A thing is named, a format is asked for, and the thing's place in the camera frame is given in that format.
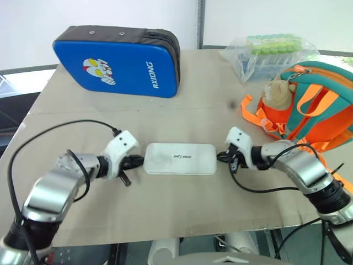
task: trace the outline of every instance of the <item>blue case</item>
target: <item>blue case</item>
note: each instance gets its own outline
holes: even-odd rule
[[[180,47],[169,31],[71,26],[54,41],[53,49],[88,90],[163,98],[178,91]]]

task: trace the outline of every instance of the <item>plush toy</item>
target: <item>plush toy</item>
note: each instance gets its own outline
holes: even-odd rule
[[[295,84],[289,84],[285,80],[273,80],[266,85],[261,97],[267,107],[286,110],[292,103],[292,92],[295,90]]]

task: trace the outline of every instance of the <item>zipper pull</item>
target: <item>zipper pull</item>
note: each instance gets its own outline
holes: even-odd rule
[[[287,81],[289,81],[293,78],[296,78],[298,76],[301,76],[305,73],[312,73],[312,70],[310,68],[305,68],[304,66],[301,66],[301,65],[296,65],[294,67],[294,71],[295,71],[295,73],[291,74]]]

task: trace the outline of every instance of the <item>white device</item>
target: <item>white device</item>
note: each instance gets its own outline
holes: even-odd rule
[[[210,144],[160,144],[147,146],[143,168],[158,175],[213,175],[216,148]]]

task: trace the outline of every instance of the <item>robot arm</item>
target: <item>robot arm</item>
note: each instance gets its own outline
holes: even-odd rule
[[[77,154],[77,157],[91,182],[96,178],[113,179],[122,172],[122,159],[137,144],[128,131],[123,131],[108,143],[101,156]],[[55,167],[34,184],[22,207],[22,215],[39,259],[49,254],[52,239],[82,185],[85,185],[84,174],[67,153],[60,156]],[[30,262],[21,224],[15,220],[7,236],[0,241],[0,264]]]
[[[251,137],[237,127],[227,136],[229,156],[237,166],[265,170],[269,167],[285,172],[298,189],[316,207],[318,215],[329,224],[328,236],[339,256],[348,264],[353,259],[353,194],[337,181],[315,156],[300,149],[291,149],[274,158],[291,141],[280,140],[253,146]]]

